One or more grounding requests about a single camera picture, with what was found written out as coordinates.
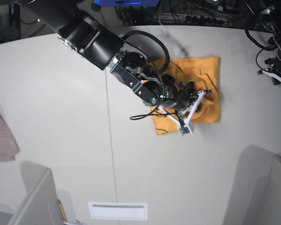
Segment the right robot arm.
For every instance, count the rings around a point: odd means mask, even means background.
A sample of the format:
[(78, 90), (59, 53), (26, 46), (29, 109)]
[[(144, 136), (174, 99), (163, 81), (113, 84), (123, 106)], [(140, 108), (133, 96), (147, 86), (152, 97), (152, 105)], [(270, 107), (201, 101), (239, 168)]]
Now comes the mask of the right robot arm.
[[(34, 13), (59, 35), (59, 39), (100, 70), (110, 69), (122, 84), (150, 106), (150, 116), (168, 117), (181, 135), (194, 132), (192, 117), (205, 95), (212, 91), (195, 90), (192, 81), (175, 83), (165, 70), (170, 63), (166, 46), (150, 33), (133, 30), (119, 37), (81, 10), (75, 0), (19, 0), (17, 4)], [(140, 48), (123, 51), (132, 35), (143, 35), (156, 42), (165, 54), (161, 68), (148, 63)]]

